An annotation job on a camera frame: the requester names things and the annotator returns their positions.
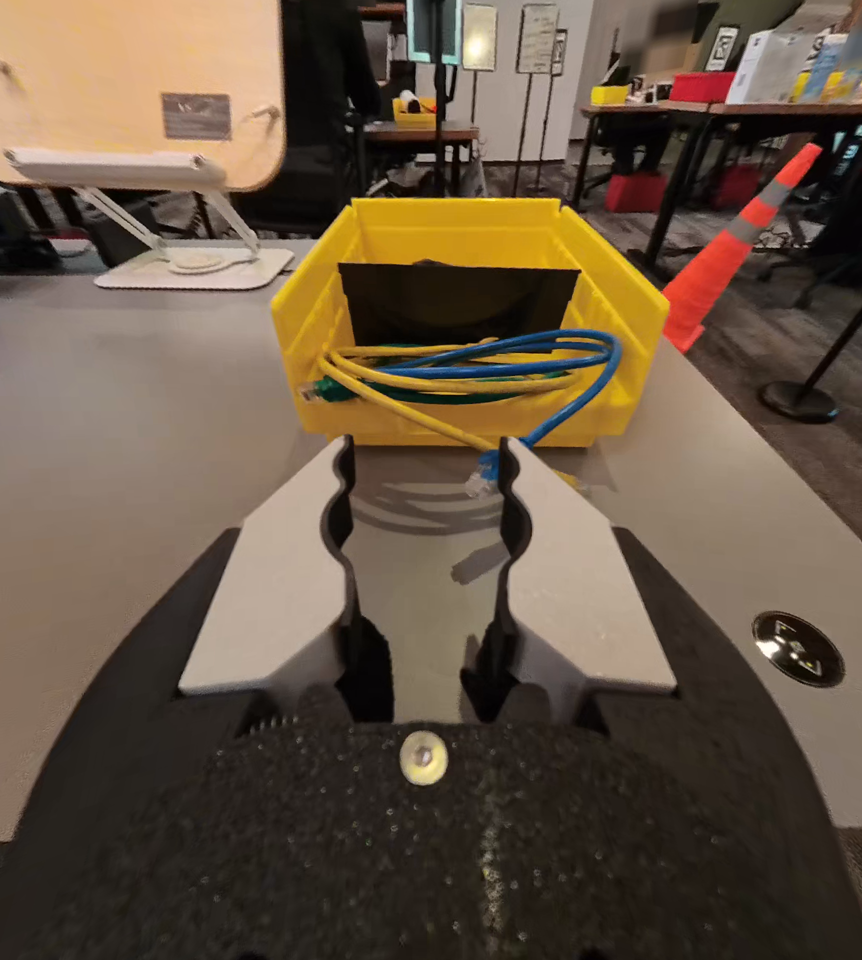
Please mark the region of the white cardboard box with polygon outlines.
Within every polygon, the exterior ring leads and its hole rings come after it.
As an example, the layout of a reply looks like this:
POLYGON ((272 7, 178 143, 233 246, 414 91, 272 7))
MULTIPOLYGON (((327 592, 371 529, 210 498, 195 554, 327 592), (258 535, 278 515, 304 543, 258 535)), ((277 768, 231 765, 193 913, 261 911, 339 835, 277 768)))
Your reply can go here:
POLYGON ((803 30, 752 34, 727 91, 725 104, 784 103, 802 73, 816 35, 803 30))

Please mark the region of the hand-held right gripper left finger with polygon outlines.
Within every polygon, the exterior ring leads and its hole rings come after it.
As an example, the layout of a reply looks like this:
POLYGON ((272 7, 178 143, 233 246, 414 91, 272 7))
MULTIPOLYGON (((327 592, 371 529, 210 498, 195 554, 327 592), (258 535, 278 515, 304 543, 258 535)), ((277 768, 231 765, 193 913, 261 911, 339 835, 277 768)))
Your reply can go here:
POLYGON ((344 547, 351 436, 331 441, 243 521, 177 684, 186 697, 255 693, 298 716, 334 690, 356 722, 395 718, 390 645, 365 617, 344 547))

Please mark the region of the small brown table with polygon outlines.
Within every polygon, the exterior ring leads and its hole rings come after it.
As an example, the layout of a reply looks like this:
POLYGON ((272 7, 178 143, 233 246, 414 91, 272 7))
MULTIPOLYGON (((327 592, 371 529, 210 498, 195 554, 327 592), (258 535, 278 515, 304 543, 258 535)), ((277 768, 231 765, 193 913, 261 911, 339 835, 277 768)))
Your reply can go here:
POLYGON ((459 197, 463 167, 473 160, 480 129, 467 123, 445 121, 441 130, 432 127, 402 126, 391 121, 366 123, 358 143, 358 196, 372 198, 386 194, 388 172, 401 161, 430 156, 433 195, 459 197))

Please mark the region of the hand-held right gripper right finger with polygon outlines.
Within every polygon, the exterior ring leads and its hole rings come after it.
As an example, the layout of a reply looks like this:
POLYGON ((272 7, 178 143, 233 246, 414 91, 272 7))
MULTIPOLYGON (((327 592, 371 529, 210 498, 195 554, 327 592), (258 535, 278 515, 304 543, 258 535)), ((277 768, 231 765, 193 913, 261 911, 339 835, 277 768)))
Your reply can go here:
POLYGON ((507 558, 480 648, 461 668, 475 719, 496 721, 524 687, 563 724, 596 694, 675 694, 612 523, 518 438, 500 442, 497 490, 507 558))

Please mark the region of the black divider panel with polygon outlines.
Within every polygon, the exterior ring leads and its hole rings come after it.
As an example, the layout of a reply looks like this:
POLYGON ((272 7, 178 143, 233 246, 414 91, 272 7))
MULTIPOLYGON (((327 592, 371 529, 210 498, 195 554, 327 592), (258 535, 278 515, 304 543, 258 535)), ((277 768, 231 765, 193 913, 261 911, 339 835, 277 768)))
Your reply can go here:
POLYGON ((558 330, 580 270, 412 264, 338 266, 360 347, 440 347, 558 330))

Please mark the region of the teal framed screen on stand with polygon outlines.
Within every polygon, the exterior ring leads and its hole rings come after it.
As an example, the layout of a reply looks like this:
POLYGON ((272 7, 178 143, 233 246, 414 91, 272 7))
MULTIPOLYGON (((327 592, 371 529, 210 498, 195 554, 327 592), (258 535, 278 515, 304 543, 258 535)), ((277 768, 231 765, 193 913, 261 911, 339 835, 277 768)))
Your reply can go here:
POLYGON ((443 199, 447 194, 445 123, 463 63, 463 2, 406 1, 405 23, 409 60, 428 64, 434 72, 433 178, 435 195, 443 199))

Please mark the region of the long brown table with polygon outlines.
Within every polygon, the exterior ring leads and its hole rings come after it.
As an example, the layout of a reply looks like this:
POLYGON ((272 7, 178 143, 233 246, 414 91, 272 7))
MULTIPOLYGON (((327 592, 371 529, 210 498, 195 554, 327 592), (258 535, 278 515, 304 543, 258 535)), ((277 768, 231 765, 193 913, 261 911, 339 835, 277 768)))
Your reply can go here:
POLYGON ((581 212, 585 193, 585 178, 589 158, 600 120, 604 116, 671 118, 677 127, 687 130, 687 136, 678 155, 677 163, 669 177, 661 205, 657 211, 645 248, 635 248, 626 257, 653 282, 667 282, 672 274, 663 262, 663 247, 670 223, 678 207, 689 195, 693 178, 692 168, 704 158, 712 134, 729 124, 752 123, 763 127, 763 133, 787 135, 795 133, 818 134, 828 132, 853 132, 862 125, 862 99, 832 102, 752 102, 752 103, 707 103, 707 102, 622 102, 593 103, 581 108, 587 121, 581 145, 577 174, 569 208, 581 212))

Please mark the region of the yellow plastic bin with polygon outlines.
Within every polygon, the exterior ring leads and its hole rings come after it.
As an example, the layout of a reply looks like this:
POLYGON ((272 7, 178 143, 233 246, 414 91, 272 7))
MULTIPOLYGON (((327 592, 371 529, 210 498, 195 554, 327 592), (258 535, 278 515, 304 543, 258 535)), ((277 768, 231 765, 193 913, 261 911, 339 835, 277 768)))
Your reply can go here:
POLYGON ((307 433, 489 455, 504 437, 530 449, 581 449, 622 434, 641 401, 668 303, 558 200, 356 198, 270 310, 307 433), (339 264, 422 260, 581 276, 556 330, 463 345, 357 345, 339 264))

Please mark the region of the round black desk button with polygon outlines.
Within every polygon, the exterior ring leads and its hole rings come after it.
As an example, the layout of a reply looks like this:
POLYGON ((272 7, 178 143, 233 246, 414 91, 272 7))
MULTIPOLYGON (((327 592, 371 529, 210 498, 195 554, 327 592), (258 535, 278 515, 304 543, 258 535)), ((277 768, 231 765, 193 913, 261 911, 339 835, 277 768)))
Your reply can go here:
POLYGON ((833 642, 809 621, 767 610, 752 621, 758 652, 785 677, 815 689, 833 689, 846 676, 845 661, 833 642))

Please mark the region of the white sign on stand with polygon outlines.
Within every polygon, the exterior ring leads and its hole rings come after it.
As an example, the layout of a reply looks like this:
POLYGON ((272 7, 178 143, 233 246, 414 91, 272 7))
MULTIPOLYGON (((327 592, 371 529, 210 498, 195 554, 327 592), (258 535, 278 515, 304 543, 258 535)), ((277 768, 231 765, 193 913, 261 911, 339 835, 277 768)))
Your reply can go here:
POLYGON ((494 5, 466 2, 462 7, 461 68, 471 74, 469 124, 476 126, 479 77, 497 68, 498 10, 494 5))
POLYGON ((518 193, 524 144, 530 114, 534 78, 553 78, 559 28, 559 7, 555 3, 525 3, 521 6, 515 72, 526 78, 524 102, 514 163, 512 191, 518 193))

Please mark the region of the red plastic bin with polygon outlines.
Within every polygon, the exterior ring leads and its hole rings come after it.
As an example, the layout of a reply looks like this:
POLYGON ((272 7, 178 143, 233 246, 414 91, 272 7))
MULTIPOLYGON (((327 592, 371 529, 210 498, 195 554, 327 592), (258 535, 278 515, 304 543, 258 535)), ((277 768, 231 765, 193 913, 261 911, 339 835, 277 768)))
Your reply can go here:
POLYGON ((662 172, 612 174, 607 182, 604 208, 612 214, 660 212, 668 177, 662 172))
POLYGON ((757 195, 760 183, 758 167, 748 163, 727 165, 711 187, 708 205, 714 211, 742 209, 757 195))
POLYGON ((668 100, 689 104, 723 104, 737 77, 735 71, 695 71, 677 73, 672 80, 668 100))

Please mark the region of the orange traffic cone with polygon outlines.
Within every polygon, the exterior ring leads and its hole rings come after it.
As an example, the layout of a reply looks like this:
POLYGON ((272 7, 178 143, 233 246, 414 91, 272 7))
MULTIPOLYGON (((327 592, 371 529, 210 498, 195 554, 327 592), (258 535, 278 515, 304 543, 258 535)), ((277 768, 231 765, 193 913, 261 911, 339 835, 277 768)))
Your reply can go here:
POLYGON ((687 354, 704 332, 704 322, 761 234, 809 173, 822 148, 807 143, 773 179, 664 287, 668 304, 663 335, 687 354))

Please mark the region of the printed tag card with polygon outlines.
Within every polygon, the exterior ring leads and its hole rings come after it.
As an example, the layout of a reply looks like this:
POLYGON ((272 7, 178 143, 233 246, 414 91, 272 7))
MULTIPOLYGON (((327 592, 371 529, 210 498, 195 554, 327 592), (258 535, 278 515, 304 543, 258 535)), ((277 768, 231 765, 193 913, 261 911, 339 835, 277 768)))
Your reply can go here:
POLYGON ((726 69, 740 34, 737 25, 720 25, 710 46, 704 72, 722 72, 726 69))

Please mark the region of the black stanchion post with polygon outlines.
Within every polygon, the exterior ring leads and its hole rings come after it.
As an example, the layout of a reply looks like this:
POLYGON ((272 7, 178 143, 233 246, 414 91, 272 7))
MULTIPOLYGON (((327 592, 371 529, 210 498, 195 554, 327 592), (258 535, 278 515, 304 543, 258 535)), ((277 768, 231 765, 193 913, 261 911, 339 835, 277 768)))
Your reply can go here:
POLYGON ((823 426, 839 415, 840 406, 825 390, 819 388, 845 348, 862 329, 862 305, 803 381, 774 380, 762 386, 757 398, 768 410, 794 423, 823 426))

